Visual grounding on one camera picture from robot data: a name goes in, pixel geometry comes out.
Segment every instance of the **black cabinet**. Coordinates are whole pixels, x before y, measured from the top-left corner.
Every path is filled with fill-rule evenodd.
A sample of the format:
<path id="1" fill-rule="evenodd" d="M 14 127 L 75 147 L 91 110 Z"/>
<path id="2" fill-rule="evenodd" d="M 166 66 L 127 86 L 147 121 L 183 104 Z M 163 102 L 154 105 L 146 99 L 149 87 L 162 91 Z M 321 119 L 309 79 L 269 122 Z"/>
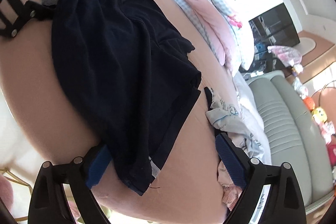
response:
<path id="1" fill-rule="evenodd" d="M 268 46 L 293 47 L 300 43 L 293 21 L 284 4 L 280 4 L 250 20 L 254 38 L 254 61 L 242 73 L 271 72 L 284 69 L 284 65 L 267 50 Z"/>

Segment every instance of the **stuffed animal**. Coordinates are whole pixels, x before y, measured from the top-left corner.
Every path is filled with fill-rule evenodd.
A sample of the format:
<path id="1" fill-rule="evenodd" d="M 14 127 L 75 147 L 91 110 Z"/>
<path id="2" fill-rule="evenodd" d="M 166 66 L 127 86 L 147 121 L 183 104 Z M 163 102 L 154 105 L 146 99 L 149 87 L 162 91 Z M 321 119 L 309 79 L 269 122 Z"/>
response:
<path id="1" fill-rule="evenodd" d="M 317 122 L 317 124 L 320 124 L 321 122 L 325 123 L 328 119 L 326 112 L 324 111 L 323 108 L 317 107 L 314 109 L 311 114 L 313 115 L 313 118 Z"/>
<path id="2" fill-rule="evenodd" d="M 331 143 L 331 136 L 335 134 L 335 127 L 333 122 L 320 122 L 319 120 L 315 120 L 316 123 L 318 124 L 319 128 L 320 128 L 320 132 L 322 137 L 325 140 L 325 143 L 328 145 Z"/>
<path id="3" fill-rule="evenodd" d="M 6 208 L 11 211 L 13 206 L 13 187 L 9 180 L 4 175 L 0 174 L 0 198 L 2 199 Z"/>
<path id="4" fill-rule="evenodd" d="M 312 112 L 315 109 L 315 102 L 312 99 L 312 97 L 307 96 L 303 99 L 303 103 L 306 105 L 306 107 L 309 109 L 310 112 Z"/>
<path id="5" fill-rule="evenodd" d="M 293 82 L 293 88 L 302 100 L 308 96 L 308 88 L 301 83 L 298 77 Z"/>
<path id="6" fill-rule="evenodd" d="M 294 77 L 297 77 L 302 72 L 303 72 L 303 67 L 301 64 L 295 64 L 292 66 L 292 74 L 294 75 Z"/>

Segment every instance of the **pink fuzzy object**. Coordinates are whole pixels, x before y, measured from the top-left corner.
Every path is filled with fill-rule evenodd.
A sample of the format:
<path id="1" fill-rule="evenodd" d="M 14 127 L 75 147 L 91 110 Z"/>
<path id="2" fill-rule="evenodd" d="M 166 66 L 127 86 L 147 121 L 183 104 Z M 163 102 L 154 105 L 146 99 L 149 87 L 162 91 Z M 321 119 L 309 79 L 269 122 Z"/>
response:
<path id="1" fill-rule="evenodd" d="M 0 175 L 0 198 L 7 209 L 11 211 L 14 200 L 13 187 L 3 175 Z"/>

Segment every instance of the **blue foam pad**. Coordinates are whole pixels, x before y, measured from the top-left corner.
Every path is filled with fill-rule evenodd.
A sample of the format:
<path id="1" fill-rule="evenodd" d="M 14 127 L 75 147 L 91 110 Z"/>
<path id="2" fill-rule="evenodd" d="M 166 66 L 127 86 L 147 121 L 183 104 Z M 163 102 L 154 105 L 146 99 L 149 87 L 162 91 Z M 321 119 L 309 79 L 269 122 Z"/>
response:
<path id="1" fill-rule="evenodd" d="M 244 190 L 247 186 L 245 181 L 245 169 L 221 134 L 216 137 L 216 150 L 232 178 L 233 183 Z"/>
<path id="2" fill-rule="evenodd" d="M 93 186 L 97 185 L 102 178 L 107 166 L 112 161 L 112 156 L 110 151 L 107 148 L 107 145 L 104 145 L 98 152 L 95 159 L 92 161 L 86 179 L 86 186 L 91 189 Z"/>

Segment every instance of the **plush toy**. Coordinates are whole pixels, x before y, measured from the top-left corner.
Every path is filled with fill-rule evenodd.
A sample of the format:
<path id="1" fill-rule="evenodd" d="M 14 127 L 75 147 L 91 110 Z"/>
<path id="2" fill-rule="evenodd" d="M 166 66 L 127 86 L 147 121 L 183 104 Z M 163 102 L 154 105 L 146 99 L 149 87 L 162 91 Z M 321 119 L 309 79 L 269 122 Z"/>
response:
<path id="1" fill-rule="evenodd" d="M 306 105 L 306 107 L 309 109 L 310 112 L 312 112 L 315 109 L 315 102 L 312 99 L 312 97 L 307 96 L 303 99 L 303 103 Z"/>
<path id="2" fill-rule="evenodd" d="M 303 67 L 301 64 L 295 64 L 292 66 L 292 74 L 294 75 L 294 77 L 297 77 L 302 72 L 303 72 Z"/>
<path id="3" fill-rule="evenodd" d="M 315 121 L 317 122 L 317 124 L 320 124 L 321 122 L 324 123 L 328 119 L 326 112 L 321 107 L 317 107 L 316 109 L 314 109 L 311 112 L 311 114 L 313 115 L 313 118 L 315 119 Z"/>
<path id="4" fill-rule="evenodd" d="M 298 77 L 293 82 L 293 88 L 302 100 L 308 96 L 308 88 L 301 83 Z"/>
<path id="5" fill-rule="evenodd" d="M 319 118 L 317 118 L 316 116 L 314 117 L 314 119 L 320 128 L 320 132 L 325 140 L 325 143 L 328 145 L 329 143 L 331 143 L 331 136 L 335 134 L 335 127 L 333 122 L 320 122 Z"/>
<path id="6" fill-rule="evenodd" d="M 4 175 L 0 174 L 0 198 L 5 204 L 6 208 L 11 211 L 13 206 L 13 187 L 9 180 Z"/>
<path id="7" fill-rule="evenodd" d="M 297 49 L 287 46 L 268 46 L 267 49 L 268 52 L 273 53 L 286 68 L 293 67 L 297 70 L 298 74 L 303 71 L 303 67 L 300 65 L 302 54 Z"/>

